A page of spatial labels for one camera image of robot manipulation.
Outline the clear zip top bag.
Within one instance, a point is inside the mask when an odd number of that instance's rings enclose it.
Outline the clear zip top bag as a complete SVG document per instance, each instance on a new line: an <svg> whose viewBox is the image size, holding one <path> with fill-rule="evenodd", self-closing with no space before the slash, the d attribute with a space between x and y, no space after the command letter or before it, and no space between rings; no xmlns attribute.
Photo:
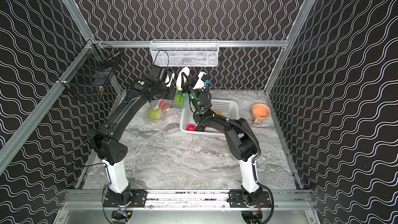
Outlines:
<svg viewBox="0 0 398 224"><path fill-rule="evenodd" d="M168 115L177 114L188 106L188 97L182 92L178 92L174 100L157 100L151 104L147 111L147 118L149 120L165 119Z"/></svg>

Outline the green cabbage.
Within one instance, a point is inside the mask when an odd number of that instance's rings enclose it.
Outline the green cabbage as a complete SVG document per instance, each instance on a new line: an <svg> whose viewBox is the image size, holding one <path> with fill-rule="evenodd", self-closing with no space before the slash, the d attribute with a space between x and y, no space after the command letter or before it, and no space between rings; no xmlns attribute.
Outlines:
<svg viewBox="0 0 398 224"><path fill-rule="evenodd" d="M163 110L160 107L149 110L147 114L147 117L151 120L161 119L162 116L163 116Z"/></svg>

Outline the red strawberry front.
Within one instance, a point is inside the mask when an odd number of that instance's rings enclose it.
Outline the red strawberry front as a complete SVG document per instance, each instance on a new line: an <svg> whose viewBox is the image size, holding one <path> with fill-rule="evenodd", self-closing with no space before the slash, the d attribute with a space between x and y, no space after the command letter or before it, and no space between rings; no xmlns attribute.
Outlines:
<svg viewBox="0 0 398 224"><path fill-rule="evenodd" d="M190 124L190 125L187 126L186 130L187 131L196 131L196 127L195 127L195 125Z"/></svg>

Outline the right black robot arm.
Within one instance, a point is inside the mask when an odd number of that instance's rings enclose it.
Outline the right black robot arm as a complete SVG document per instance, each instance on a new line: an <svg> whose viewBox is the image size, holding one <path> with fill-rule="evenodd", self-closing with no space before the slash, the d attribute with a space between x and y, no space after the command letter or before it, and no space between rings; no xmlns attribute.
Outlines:
<svg viewBox="0 0 398 224"><path fill-rule="evenodd" d="M248 206L256 206L264 190L269 190L258 180L257 159L261 157L259 141L244 118L231 119L212 110L209 76L202 74L194 79L189 72L178 75L177 89L186 93L193 108L193 120L198 127L212 128L226 137L229 150L239 161L242 175L242 197Z"/></svg>

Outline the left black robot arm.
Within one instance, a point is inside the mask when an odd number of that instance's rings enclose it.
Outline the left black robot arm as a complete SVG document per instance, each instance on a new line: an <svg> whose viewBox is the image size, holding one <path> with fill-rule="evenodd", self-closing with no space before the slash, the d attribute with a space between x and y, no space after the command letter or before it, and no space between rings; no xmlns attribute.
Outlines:
<svg viewBox="0 0 398 224"><path fill-rule="evenodd" d="M124 159L128 147L120 143L127 126L137 112L148 102L158 99L172 100L176 88L172 86L175 74L167 67L152 66L150 74L134 81L126 90L126 96L108 119L88 133L93 149L108 176L105 186L106 198L121 207L132 201L131 188L127 180Z"/></svg>

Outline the red strawberry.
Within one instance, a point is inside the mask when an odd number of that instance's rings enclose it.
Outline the red strawberry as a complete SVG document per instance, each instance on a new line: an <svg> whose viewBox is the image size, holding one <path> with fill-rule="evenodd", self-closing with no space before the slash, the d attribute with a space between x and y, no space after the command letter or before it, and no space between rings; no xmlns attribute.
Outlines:
<svg viewBox="0 0 398 224"><path fill-rule="evenodd" d="M195 125L190 124L190 125L187 126L186 130L187 131L196 131L196 127L195 127Z"/></svg>
<svg viewBox="0 0 398 224"><path fill-rule="evenodd" d="M167 102L160 102L159 103L159 108L163 111L167 111L170 107L170 104Z"/></svg>

